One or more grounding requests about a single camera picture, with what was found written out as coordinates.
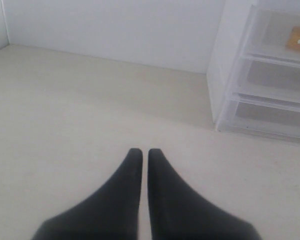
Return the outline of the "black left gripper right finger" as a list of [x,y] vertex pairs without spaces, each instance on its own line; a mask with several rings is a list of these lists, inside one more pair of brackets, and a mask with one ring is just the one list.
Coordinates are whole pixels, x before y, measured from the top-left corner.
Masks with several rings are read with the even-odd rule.
[[148,152],[147,194],[154,240],[261,239],[252,224],[192,189],[158,148]]

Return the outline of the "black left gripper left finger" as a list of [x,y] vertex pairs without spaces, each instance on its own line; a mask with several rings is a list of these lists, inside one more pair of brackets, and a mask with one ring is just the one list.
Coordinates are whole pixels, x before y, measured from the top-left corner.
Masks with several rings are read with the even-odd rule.
[[40,226],[34,240],[136,240],[143,153],[131,148],[96,192]]

